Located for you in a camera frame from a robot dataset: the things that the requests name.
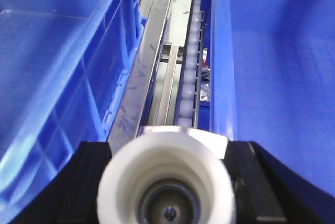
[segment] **blue surface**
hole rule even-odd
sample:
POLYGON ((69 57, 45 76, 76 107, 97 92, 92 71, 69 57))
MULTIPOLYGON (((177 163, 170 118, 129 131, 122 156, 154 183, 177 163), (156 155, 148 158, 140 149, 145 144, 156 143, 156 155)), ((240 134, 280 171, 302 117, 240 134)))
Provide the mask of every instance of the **blue surface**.
POLYGON ((140 22, 137 0, 0 0, 0 223, 106 140, 140 22))
POLYGON ((212 0, 210 25, 211 130, 256 141, 333 197, 334 3, 212 0))

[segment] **roller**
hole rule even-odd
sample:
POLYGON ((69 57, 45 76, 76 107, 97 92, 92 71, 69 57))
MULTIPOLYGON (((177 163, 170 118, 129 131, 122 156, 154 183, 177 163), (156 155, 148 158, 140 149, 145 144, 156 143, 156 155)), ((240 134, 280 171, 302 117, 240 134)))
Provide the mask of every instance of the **roller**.
POLYGON ((106 166, 100 224, 233 224, 231 180, 221 161, 183 132, 146 133, 106 166))

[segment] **white roller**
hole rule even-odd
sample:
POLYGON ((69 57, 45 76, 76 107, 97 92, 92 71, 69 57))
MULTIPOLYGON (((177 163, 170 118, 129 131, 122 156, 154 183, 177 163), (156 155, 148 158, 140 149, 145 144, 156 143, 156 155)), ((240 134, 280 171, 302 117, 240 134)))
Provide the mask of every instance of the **white roller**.
POLYGON ((196 69, 184 71, 184 84, 195 84, 196 69))
POLYGON ((219 159, 183 132, 161 132, 132 140, 107 165, 97 198, 100 224, 138 224, 141 196, 165 178, 193 188, 201 205, 199 224, 235 222, 230 177, 219 159))
POLYGON ((183 127, 192 127, 192 119, 180 117, 178 119, 178 125, 183 127))
POLYGON ((182 99, 180 101, 179 116, 192 119, 193 115, 193 100, 182 99))
POLYGON ((198 61, 198 56, 197 55, 195 55, 195 56, 188 55, 186 57, 185 69, 186 70, 197 69, 197 61, 198 61))
POLYGON ((182 99, 193 100, 195 93, 195 85, 185 84, 183 85, 182 99))

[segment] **blue plastic bin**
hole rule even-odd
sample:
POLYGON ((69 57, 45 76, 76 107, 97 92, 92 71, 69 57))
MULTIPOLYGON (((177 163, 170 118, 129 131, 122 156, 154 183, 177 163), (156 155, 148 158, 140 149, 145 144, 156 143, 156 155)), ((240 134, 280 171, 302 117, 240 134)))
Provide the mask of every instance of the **blue plastic bin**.
MULTIPOLYGON (((335 0, 207 0, 203 7, 211 131, 256 141, 335 197, 335 0)), ((334 217, 334 200, 322 210, 322 197, 289 186, 315 213, 332 208, 323 217, 334 217)))
POLYGON ((106 140, 140 22, 137 0, 0 0, 0 223, 106 140))

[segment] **stainless steel rail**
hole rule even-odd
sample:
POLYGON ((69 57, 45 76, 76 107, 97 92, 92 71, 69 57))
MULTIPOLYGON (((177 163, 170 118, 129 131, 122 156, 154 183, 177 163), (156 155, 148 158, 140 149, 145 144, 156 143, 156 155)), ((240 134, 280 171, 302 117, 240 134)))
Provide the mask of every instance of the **stainless steel rail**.
POLYGON ((153 0, 142 40, 108 135, 107 141, 113 155, 136 137, 143 122, 144 111, 151 102, 151 97, 147 94, 154 84, 170 3, 171 0, 153 0))
POLYGON ((165 74, 165 79, 164 79, 164 84, 163 84, 163 91, 162 91, 162 96, 161 96, 161 100, 159 103, 159 109, 158 109, 158 114, 157 114, 157 119, 156 119, 157 126, 166 125, 166 120, 168 118, 173 77, 174 77, 174 73, 176 69, 178 52, 179 52, 179 47, 172 45, 170 48, 169 61, 167 62, 166 74, 165 74))

